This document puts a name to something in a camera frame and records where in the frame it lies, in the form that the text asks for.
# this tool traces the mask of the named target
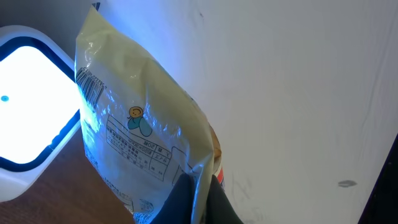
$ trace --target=wooden surface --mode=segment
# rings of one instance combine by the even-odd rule
[[[134,222],[85,157],[79,130],[31,188],[0,203],[0,223]]]

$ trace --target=translucent plastic packaging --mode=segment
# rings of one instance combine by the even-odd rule
[[[112,191],[149,223],[178,177],[195,183],[192,223],[205,209],[221,151],[205,115],[139,44],[93,8],[76,39],[75,78],[87,158]]]

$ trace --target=illuminated screen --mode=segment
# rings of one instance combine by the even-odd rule
[[[79,109],[75,83],[34,47],[0,62],[0,157],[33,161]]]

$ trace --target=dark object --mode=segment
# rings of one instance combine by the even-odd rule
[[[353,180],[343,180],[338,183],[339,187],[352,187],[355,185],[356,185],[356,182]]]
[[[188,174],[182,174],[151,224],[190,223],[193,203],[193,181]],[[206,224],[243,223],[233,210],[217,177],[211,177],[206,203]]]
[[[93,7],[95,8],[95,10],[99,10],[100,9],[100,2],[96,2],[96,3],[93,3],[93,4],[91,4],[91,5],[93,5]]]
[[[360,224],[398,223],[398,136],[396,137],[368,203],[359,219]]]

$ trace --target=barcode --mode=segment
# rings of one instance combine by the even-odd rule
[[[105,84],[85,67],[77,71],[76,84],[79,86],[82,97],[95,109],[102,92],[106,88]]]

